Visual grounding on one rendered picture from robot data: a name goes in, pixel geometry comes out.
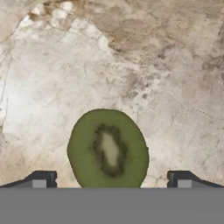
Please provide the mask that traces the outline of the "green kiwi half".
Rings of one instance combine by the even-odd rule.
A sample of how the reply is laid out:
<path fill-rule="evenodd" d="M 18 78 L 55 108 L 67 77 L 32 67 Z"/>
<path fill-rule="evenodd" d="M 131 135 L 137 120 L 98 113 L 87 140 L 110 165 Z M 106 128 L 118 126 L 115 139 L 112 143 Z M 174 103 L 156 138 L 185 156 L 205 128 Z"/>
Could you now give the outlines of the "green kiwi half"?
<path fill-rule="evenodd" d="M 149 148 L 125 113 L 98 108 L 74 125 L 67 145 L 73 174 L 82 187 L 139 187 L 149 167 Z"/>

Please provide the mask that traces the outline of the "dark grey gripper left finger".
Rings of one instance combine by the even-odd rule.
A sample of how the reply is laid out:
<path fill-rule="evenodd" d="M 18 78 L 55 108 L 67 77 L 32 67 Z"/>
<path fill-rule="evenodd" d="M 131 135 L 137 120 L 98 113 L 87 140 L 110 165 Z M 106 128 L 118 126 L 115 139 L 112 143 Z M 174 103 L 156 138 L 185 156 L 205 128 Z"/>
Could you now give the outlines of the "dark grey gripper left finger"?
<path fill-rule="evenodd" d="M 56 171 L 34 171 L 24 179 L 20 179 L 0 188 L 21 187 L 21 188 L 56 188 L 58 175 Z"/>

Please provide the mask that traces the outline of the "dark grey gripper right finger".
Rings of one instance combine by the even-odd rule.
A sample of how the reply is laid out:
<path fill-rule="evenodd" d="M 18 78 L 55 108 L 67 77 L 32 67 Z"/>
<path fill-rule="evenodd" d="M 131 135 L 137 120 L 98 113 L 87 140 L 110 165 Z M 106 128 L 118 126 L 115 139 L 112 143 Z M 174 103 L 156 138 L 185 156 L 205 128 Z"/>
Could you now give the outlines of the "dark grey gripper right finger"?
<path fill-rule="evenodd" d="M 219 185 L 201 179 L 196 175 L 194 175 L 191 171 L 168 171 L 167 179 L 168 179 L 167 183 L 168 188 L 204 188 L 204 187 L 224 188 L 224 185 Z"/>

